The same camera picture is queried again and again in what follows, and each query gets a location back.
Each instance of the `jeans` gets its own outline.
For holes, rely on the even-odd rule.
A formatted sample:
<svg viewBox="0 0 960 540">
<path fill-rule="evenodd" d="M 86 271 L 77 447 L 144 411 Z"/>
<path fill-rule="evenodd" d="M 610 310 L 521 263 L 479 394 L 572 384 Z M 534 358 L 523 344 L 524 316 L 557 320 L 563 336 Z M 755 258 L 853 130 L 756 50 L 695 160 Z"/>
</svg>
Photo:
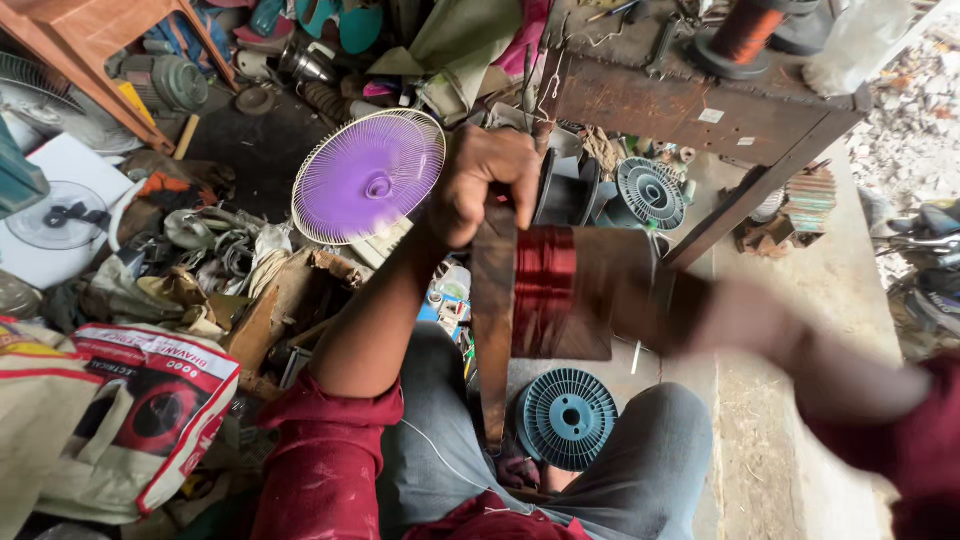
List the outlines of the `jeans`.
<svg viewBox="0 0 960 540">
<path fill-rule="evenodd" d="M 438 325 L 417 324 L 400 381 L 409 424 L 383 434 L 383 538 L 439 521 L 486 488 L 512 510 L 537 508 L 496 482 L 467 409 L 463 357 Z M 594 538 L 692 539 L 712 445 L 707 405 L 679 384 L 658 384 L 630 400 L 589 468 L 539 509 L 556 523 L 576 517 Z"/>
</svg>

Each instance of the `red enameled copper wire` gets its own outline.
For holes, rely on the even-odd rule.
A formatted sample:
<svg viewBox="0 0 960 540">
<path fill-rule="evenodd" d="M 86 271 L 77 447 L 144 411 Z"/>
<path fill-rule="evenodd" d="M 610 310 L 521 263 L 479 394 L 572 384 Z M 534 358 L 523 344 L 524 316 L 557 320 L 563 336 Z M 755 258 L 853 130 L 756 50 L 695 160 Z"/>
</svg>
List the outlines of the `red enameled copper wire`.
<svg viewBox="0 0 960 540">
<path fill-rule="evenodd" d="M 556 347 L 573 309 L 577 253 L 570 228 L 534 227 L 520 231 L 514 259 L 515 354 L 543 357 Z"/>
</svg>

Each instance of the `purple fan blade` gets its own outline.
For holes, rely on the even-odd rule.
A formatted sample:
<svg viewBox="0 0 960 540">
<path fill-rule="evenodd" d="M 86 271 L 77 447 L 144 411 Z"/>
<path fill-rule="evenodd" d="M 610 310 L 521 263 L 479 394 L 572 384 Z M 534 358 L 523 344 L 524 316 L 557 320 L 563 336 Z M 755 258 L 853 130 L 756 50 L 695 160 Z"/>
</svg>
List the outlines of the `purple fan blade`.
<svg viewBox="0 0 960 540">
<path fill-rule="evenodd" d="M 430 192 L 444 151 L 440 126 L 421 112 L 388 110 L 357 120 L 300 170 L 295 222 L 308 237 L 330 244 L 380 233 Z"/>
</svg>

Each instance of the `motorcycle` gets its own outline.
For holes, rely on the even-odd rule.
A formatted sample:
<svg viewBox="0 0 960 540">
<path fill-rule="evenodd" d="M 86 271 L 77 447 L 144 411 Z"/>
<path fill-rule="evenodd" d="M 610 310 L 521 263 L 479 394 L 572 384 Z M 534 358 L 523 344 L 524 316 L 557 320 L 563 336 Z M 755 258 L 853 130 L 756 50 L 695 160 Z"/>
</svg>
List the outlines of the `motorcycle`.
<svg viewBox="0 0 960 540">
<path fill-rule="evenodd" d="M 878 257 L 899 253 L 913 270 L 887 288 L 900 350 L 907 361 L 960 348 L 960 199 L 921 205 L 874 236 Z"/>
</svg>

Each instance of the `maroon shirt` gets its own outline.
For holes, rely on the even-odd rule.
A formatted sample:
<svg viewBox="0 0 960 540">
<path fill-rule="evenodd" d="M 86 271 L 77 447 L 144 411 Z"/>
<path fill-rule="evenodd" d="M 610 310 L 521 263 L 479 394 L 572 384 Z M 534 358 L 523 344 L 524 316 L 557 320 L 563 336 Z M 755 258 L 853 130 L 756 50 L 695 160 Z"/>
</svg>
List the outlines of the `maroon shirt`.
<svg viewBox="0 0 960 540">
<path fill-rule="evenodd" d="M 803 410 L 801 416 L 851 466 L 897 486 L 898 538 L 954 538 L 960 536 L 960 355 L 938 356 L 923 366 L 935 376 L 929 396 L 893 424 L 849 428 Z M 335 398 L 303 370 L 260 417 L 263 428 L 280 429 L 280 440 L 267 461 L 252 538 L 379 538 L 374 480 L 383 469 L 380 435 L 402 416 L 399 383 L 376 399 Z M 487 491 L 404 538 L 588 538 L 576 520 L 567 528 L 539 511 L 529 516 L 495 511 L 504 508 Z"/>
</svg>

